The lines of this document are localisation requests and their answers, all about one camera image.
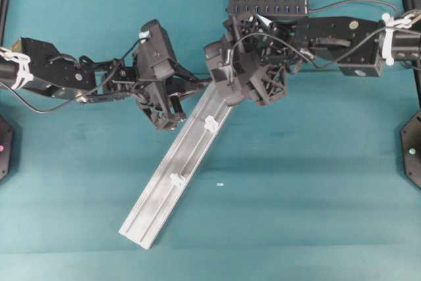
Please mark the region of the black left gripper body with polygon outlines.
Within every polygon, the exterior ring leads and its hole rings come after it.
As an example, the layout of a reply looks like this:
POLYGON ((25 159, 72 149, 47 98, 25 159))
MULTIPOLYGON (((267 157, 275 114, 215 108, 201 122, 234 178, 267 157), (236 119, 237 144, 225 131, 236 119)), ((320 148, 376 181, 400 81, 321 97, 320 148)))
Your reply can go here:
POLYGON ((139 81, 137 79, 136 58, 132 66, 124 61, 114 60, 100 66, 101 70, 115 71, 105 84, 105 93, 117 93, 132 96, 139 109, 158 130, 173 130, 186 119, 174 114, 168 94, 167 79, 159 81, 139 81))

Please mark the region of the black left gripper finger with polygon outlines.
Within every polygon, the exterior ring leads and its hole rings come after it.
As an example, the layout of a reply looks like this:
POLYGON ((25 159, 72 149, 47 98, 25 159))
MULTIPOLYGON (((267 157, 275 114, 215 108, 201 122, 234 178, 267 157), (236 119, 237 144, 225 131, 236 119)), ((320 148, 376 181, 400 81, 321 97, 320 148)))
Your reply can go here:
POLYGON ((178 95, 171 95, 169 97, 171 106, 173 108, 174 114, 178 116, 184 116, 184 111, 182 109, 182 105, 180 102, 180 98, 178 95))
POLYGON ((168 96, 187 97, 202 91, 211 78, 200 79, 184 68, 179 62, 169 61, 174 74, 167 79, 168 96))

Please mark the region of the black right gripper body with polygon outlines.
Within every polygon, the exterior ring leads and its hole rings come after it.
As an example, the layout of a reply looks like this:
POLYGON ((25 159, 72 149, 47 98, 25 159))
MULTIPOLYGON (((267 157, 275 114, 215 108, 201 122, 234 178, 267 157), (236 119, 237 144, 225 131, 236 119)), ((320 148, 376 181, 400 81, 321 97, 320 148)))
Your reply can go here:
POLYGON ((258 14, 231 16, 223 22, 226 33, 221 37, 223 48, 231 51, 234 59, 241 53, 255 53, 264 68, 262 82, 266 97, 257 105, 271 105, 287 93, 286 74, 296 61, 296 52, 291 48, 288 27, 281 27, 273 20, 258 14))

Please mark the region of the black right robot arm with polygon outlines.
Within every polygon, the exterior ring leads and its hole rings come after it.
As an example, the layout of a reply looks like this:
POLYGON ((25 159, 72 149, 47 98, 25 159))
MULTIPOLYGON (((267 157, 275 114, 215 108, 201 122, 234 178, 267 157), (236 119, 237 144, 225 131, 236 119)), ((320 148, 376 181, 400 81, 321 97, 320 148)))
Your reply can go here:
POLYGON ((207 66, 229 106, 251 99, 270 105, 287 93, 287 74, 306 64, 316 70, 336 65, 345 76, 378 77, 382 65, 420 59, 415 13, 378 22, 349 16, 299 18, 239 14, 224 25, 226 34, 207 66))

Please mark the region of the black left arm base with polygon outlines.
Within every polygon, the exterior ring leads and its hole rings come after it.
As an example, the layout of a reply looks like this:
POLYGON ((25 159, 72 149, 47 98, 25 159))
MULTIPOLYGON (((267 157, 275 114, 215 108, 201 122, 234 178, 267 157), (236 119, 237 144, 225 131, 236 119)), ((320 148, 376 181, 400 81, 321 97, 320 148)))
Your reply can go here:
POLYGON ((1 116, 1 135, 0 135, 0 137, 1 137, 1 141, 0 141, 0 146, 1 146, 0 175, 1 175, 1 180, 2 180, 9 173, 13 139, 14 139, 14 129, 3 116, 1 116))

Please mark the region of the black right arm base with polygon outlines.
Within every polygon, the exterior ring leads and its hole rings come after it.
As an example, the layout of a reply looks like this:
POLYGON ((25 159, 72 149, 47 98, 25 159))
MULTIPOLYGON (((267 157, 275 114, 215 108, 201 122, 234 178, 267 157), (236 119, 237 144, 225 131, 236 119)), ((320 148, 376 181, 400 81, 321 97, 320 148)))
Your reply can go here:
POLYGON ((420 188, 420 111, 401 128, 400 136, 405 174, 420 188))

